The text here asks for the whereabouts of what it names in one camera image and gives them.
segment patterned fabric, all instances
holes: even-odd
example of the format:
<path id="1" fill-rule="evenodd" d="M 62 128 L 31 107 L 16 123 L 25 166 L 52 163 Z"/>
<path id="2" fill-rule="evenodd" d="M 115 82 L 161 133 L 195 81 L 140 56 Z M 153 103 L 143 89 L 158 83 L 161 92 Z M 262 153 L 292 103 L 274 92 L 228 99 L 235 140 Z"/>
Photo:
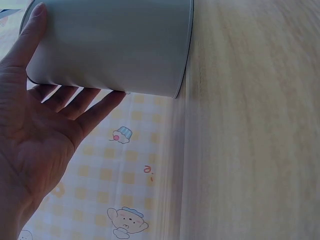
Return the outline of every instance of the patterned fabric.
<path id="1" fill-rule="evenodd" d="M 18 36 L 23 11 L 0 23 L 0 59 Z M 101 100 L 109 91 L 102 91 Z M 79 146 L 57 187 L 19 239 L 152 239 L 155 178 L 165 97 L 128 94 Z"/>

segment cartoon print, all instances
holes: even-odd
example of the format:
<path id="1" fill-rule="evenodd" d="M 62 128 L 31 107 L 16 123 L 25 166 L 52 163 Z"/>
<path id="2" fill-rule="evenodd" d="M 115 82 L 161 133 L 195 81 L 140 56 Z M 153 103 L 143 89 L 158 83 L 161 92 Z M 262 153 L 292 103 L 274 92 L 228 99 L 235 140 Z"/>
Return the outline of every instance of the cartoon print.
<path id="1" fill-rule="evenodd" d="M 143 172 L 144 172 L 145 174 L 151 173 L 150 180 L 151 180 L 151 182 L 153 182 L 153 181 L 154 181 L 154 178 L 153 178 L 154 173 L 151 172 L 151 171 L 152 171 L 151 166 L 148 166 L 148 165 L 145 165 L 145 166 L 144 166 Z"/>
<path id="2" fill-rule="evenodd" d="M 18 240 L 32 240 L 32 234 L 28 230 L 22 230 L 19 234 Z"/>
<path id="3" fill-rule="evenodd" d="M 122 126 L 118 130 L 113 131 L 113 139 L 110 141 L 117 141 L 118 143 L 127 144 L 130 142 L 130 138 L 132 136 L 132 131 Z"/>
<path id="4" fill-rule="evenodd" d="M 128 239 L 130 238 L 129 234 L 142 232 L 149 227 L 143 219 L 144 215 L 133 208 L 126 206 L 118 210 L 108 208 L 107 214 L 116 228 L 113 230 L 113 234 L 118 239 Z"/>
<path id="5" fill-rule="evenodd" d="M 52 190 L 52 194 L 57 198 L 61 198 L 65 194 L 65 186 L 62 182 L 59 182 L 58 185 Z"/>
<path id="6" fill-rule="evenodd" d="M 4 27 L 7 22 L 8 22 L 8 16 L 5 16 L 4 18 L 0 19 L 0 27 Z"/>

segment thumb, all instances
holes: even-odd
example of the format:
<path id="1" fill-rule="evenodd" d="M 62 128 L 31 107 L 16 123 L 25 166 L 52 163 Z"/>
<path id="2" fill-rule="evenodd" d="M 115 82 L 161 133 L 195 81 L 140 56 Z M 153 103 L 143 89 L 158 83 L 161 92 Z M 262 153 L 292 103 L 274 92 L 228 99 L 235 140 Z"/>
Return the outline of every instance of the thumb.
<path id="1" fill-rule="evenodd" d="M 28 23 L 9 53 L 2 59 L 0 65 L 19 67 L 25 70 L 46 31 L 46 25 L 47 8 L 41 2 L 31 12 Z"/>

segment cupcake illustration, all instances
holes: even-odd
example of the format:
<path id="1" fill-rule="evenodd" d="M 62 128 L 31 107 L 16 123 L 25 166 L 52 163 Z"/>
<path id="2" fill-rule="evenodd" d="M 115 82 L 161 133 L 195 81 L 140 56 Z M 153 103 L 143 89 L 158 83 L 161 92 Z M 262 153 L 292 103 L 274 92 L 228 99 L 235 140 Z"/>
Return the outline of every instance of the cupcake illustration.
<path id="1" fill-rule="evenodd" d="M 132 131 L 122 126 L 118 130 L 113 131 L 113 139 L 110 141 L 117 141 L 118 143 L 127 144 L 130 142 L 130 138 L 132 136 Z"/>

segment hand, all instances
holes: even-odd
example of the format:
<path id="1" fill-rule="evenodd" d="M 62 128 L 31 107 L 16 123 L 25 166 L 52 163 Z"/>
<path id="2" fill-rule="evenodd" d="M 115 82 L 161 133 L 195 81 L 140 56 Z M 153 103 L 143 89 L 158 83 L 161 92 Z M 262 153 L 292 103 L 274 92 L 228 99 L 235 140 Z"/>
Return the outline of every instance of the hand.
<path id="1" fill-rule="evenodd" d="M 58 184 L 84 137 L 125 96 L 113 91 L 85 112 L 100 90 L 85 88 L 66 107 L 76 87 L 62 86 L 43 103 L 56 86 L 27 90 L 26 67 L 46 22 L 47 10 L 40 4 L 0 61 L 0 208 L 2 214 L 9 211 L 6 224 L 14 225 L 13 238 Z"/>

